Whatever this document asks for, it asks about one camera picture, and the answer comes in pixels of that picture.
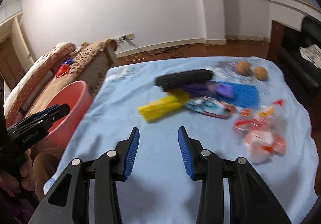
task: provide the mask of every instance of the red and white plastic package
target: red and white plastic package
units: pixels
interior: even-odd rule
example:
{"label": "red and white plastic package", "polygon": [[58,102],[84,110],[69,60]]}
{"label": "red and white plastic package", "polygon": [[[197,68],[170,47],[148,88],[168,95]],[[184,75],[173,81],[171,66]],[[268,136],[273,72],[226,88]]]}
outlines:
{"label": "red and white plastic package", "polygon": [[243,139],[251,163],[262,163],[273,153],[286,152],[286,141],[280,134],[284,100],[280,99],[261,109],[241,110],[233,125],[236,138]]}

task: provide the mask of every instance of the brown round object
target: brown round object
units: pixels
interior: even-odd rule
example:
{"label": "brown round object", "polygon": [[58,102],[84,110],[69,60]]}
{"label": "brown round object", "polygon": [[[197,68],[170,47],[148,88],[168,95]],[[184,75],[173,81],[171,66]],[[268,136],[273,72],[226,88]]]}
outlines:
{"label": "brown round object", "polygon": [[254,75],[257,79],[261,81],[267,80],[267,70],[264,67],[257,66],[254,70]]}
{"label": "brown round object", "polygon": [[246,62],[245,60],[240,60],[238,62],[237,69],[241,75],[246,76],[250,73],[250,64],[248,62]]}

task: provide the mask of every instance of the silver screw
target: silver screw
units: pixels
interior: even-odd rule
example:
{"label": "silver screw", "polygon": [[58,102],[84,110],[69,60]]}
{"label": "silver screw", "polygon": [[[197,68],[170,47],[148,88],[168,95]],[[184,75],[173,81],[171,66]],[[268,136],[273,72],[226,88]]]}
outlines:
{"label": "silver screw", "polygon": [[76,165],[78,165],[79,163],[80,163],[80,159],[78,159],[78,158],[73,159],[73,160],[71,161],[71,164],[72,164],[73,166],[76,166]]}
{"label": "silver screw", "polygon": [[201,151],[201,155],[203,156],[210,156],[211,155],[211,152],[209,150],[202,150]]}
{"label": "silver screw", "polygon": [[238,158],[238,163],[239,164],[246,164],[247,160],[243,157]]}
{"label": "silver screw", "polygon": [[107,152],[108,157],[114,157],[116,154],[117,154],[117,152],[115,150],[110,150]]}

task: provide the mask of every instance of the person's leg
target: person's leg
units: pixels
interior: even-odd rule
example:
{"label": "person's leg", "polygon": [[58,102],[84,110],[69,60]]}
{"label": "person's leg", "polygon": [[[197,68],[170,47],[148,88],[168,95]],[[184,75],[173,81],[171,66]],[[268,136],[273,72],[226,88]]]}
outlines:
{"label": "person's leg", "polygon": [[49,152],[39,153],[33,161],[33,168],[37,177],[36,194],[39,201],[45,196],[43,186],[54,175],[59,164],[58,158]]}

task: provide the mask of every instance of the door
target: door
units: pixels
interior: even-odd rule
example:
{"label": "door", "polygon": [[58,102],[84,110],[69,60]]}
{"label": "door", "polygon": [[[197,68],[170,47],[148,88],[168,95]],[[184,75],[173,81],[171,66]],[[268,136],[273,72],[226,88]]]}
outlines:
{"label": "door", "polygon": [[0,44],[0,71],[11,90],[25,75],[10,38]]}

